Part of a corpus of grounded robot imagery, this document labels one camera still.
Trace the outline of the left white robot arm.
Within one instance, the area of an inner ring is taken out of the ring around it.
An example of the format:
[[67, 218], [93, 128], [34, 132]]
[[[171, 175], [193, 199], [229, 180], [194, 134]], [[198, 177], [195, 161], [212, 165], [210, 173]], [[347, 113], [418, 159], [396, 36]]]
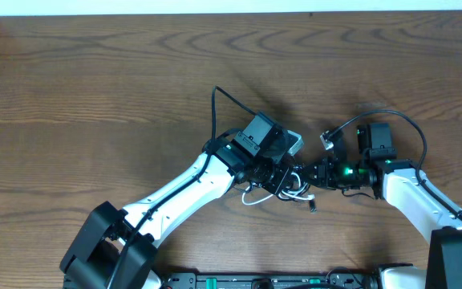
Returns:
[[59, 268], [78, 288], [160, 288], [152, 265], [161, 243], [207, 203], [234, 185], [250, 182], [270, 193], [287, 185], [283, 162], [302, 146], [299, 136], [254, 142], [243, 132], [221, 135], [180, 176], [146, 198], [116, 209], [106, 201], [93, 209]]

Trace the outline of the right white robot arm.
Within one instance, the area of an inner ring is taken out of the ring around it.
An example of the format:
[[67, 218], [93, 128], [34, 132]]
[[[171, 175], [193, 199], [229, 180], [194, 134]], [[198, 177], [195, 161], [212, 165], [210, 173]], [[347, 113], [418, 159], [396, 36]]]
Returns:
[[366, 288], [462, 288], [462, 208], [412, 161], [353, 164], [326, 158], [306, 166], [300, 175], [320, 189], [371, 188], [375, 198], [400, 211], [428, 243], [426, 269], [407, 264], [381, 266], [364, 283]]

